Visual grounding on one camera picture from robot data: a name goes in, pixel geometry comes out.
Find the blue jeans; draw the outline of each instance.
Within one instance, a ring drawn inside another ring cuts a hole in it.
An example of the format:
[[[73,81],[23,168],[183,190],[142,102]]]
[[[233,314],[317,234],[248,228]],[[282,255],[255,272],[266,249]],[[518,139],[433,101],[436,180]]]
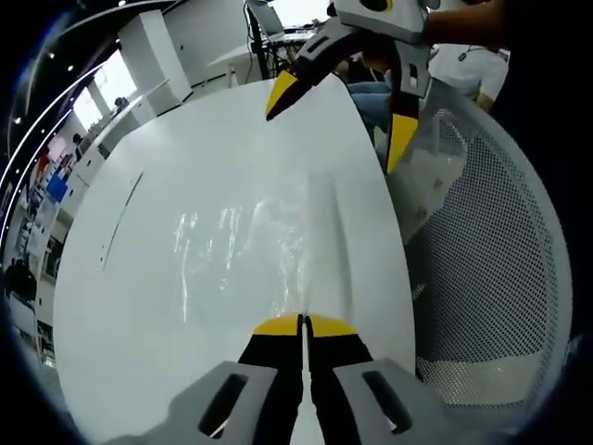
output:
[[[384,133],[389,128],[391,86],[385,82],[360,82],[347,87],[374,143],[374,127],[379,127]]]

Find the laptop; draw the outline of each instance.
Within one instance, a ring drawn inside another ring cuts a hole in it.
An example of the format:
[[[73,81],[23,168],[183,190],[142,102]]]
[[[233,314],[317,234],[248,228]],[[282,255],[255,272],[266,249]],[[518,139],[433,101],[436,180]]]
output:
[[[261,31],[269,42],[305,41],[315,32],[293,32],[286,34],[284,26],[274,8],[260,0],[247,0],[247,6],[259,23]]]

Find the white shirt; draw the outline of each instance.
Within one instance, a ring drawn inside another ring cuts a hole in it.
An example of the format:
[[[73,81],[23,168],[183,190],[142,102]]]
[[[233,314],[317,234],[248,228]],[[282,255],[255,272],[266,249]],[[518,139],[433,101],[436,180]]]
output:
[[[429,62],[428,70],[439,81],[472,99],[484,94],[496,100],[509,66],[501,54],[482,46],[442,44]]]

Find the white mesh chair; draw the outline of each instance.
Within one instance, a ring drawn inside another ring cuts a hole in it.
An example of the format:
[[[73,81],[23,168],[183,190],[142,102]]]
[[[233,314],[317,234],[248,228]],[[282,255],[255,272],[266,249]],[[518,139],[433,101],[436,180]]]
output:
[[[462,422],[513,430],[554,386],[570,330],[568,255],[543,184],[491,118],[440,82],[387,183],[408,234],[422,380]]]

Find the window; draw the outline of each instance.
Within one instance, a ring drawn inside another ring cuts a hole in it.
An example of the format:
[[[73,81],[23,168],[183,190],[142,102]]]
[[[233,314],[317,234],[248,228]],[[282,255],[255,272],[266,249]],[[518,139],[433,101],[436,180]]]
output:
[[[111,109],[115,108],[115,99],[130,97],[136,91],[132,75],[119,50],[113,53],[105,65],[96,72],[95,82]]]
[[[91,128],[91,125],[98,122],[102,117],[101,111],[99,111],[99,108],[91,97],[88,88],[82,90],[81,95],[74,102],[73,108],[76,117],[87,132]]]
[[[285,28],[295,28],[311,23],[314,19],[327,20],[329,0],[273,0],[273,6]]]

